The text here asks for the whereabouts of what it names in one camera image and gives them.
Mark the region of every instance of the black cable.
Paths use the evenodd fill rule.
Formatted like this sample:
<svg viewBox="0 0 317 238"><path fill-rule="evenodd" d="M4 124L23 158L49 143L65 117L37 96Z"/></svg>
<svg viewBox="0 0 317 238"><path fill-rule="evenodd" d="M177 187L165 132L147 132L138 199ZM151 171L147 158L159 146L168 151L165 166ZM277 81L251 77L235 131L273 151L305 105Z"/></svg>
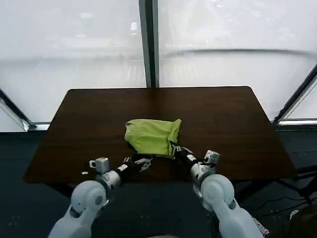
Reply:
<svg viewBox="0 0 317 238"><path fill-rule="evenodd" d="M296 198L291 198L291 197L288 197L288 196L284 196L284 197L278 198L278 199L276 199L276 200L267 200L267 201L265 201L260 207L254 209L254 211L260 210L260 209L263 208L268 202L277 202L277 201L280 201L280 200L282 200L282 199L284 199L284 198L287 198L287 199L293 200L293 201L304 201L304 200L306 200L306 199L304 199L304 198L298 198L298 199L296 199Z"/></svg>
<svg viewBox="0 0 317 238"><path fill-rule="evenodd" d="M311 199L312 202L317 202L317 197ZM303 204L307 203L306 201L305 202L302 202L300 204L297 204L297 205L294 205L294 206L291 206L291 207L288 207L288 208L285 208L285 209L282 209L282 210L279 210L279 211L276 211L276 212L272 212L272 213L268 213L268 214L264 214L262 215L261 217L267 217L267 216L270 216L270 215L275 215L275 214L278 214L280 212L284 212L284 211L287 211L287 210L290 210L290 209L293 209L293 208L296 208L296 207L299 207Z"/></svg>

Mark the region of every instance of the wooden table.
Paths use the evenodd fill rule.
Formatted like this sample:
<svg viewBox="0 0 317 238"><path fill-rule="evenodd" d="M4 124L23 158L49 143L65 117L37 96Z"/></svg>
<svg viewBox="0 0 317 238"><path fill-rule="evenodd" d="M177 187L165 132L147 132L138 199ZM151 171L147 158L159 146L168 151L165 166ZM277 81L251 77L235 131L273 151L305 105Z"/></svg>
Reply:
<svg viewBox="0 0 317 238"><path fill-rule="evenodd" d="M182 119L179 143L203 157L220 153L218 173L231 180L293 177L295 168L250 87L72 89L61 103L24 180L46 184L94 179L89 160L117 167L130 155L124 140L131 119ZM188 180L182 165L153 160L130 181Z"/></svg>

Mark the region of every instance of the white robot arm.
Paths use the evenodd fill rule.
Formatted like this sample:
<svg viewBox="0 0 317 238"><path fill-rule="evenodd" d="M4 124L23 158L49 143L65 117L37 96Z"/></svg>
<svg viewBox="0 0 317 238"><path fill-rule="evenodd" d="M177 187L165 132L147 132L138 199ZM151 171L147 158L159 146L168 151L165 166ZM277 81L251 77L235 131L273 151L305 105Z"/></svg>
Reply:
<svg viewBox="0 0 317 238"><path fill-rule="evenodd" d="M172 143L176 159L183 162L194 182L193 189L203 206L214 211L219 219L219 231L223 238L263 238L251 215L234 199L234 188L229 179L215 174L219 154L206 153L203 162L185 147ZM107 158L90 162L96 168L96 181L79 184L71 196L66 214L57 221L49 238L90 238L91 225L98 212L113 198L113 192L131 174L147 169L151 158L130 157L114 171L109 171Z"/></svg>
<svg viewBox="0 0 317 238"><path fill-rule="evenodd" d="M208 150L204 161L198 161L193 152L171 142L174 156L183 162L193 180L194 192L203 207L214 211L219 219L223 238L263 238L251 215L234 199L234 188L225 176L215 174L219 154Z"/></svg>
<svg viewBox="0 0 317 238"><path fill-rule="evenodd" d="M56 222L49 238L90 238L91 225L107 202L106 190L101 183L82 182L74 189L71 205L65 216Z"/></svg>

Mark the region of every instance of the frosted window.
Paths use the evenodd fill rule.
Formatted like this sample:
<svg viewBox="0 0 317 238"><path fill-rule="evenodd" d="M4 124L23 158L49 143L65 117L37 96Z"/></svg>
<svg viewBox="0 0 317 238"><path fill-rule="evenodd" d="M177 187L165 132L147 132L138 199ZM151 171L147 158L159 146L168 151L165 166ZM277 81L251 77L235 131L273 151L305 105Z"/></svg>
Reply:
<svg viewBox="0 0 317 238"><path fill-rule="evenodd" d="M146 86L137 0L0 3L0 88L30 120L71 88Z"/></svg>
<svg viewBox="0 0 317 238"><path fill-rule="evenodd" d="M161 87L250 86L273 120L317 63L317 2L159 0Z"/></svg>

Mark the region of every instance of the dark floor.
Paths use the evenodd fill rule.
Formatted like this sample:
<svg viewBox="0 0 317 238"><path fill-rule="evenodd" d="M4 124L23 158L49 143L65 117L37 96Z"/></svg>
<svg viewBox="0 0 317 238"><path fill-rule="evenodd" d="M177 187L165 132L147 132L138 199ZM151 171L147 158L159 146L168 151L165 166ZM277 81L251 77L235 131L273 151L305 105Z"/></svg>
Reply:
<svg viewBox="0 0 317 238"><path fill-rule="evenodd" d="M278 133L295 166L317 164L316 130ZM42 134L0 134L0 237L46 237L68 208L67 198L45 185L26 184L22 180L42 138ZM308 182L309 180L302 180L294 184L304 186ZM268 199L282 196L300 198L295 192L273 183L247 199L242 206L263 225L275 229L287 221L290 211L274 216L261 215L301 202L284 199L268 203L258 212L254 209ZM208 219L207 212L200 205L190 183L127 184L118 191L114 202L94 222L92 231L93 237L98 238L142 238L157 234L171 234L182 238L211 237Z"/></svg>

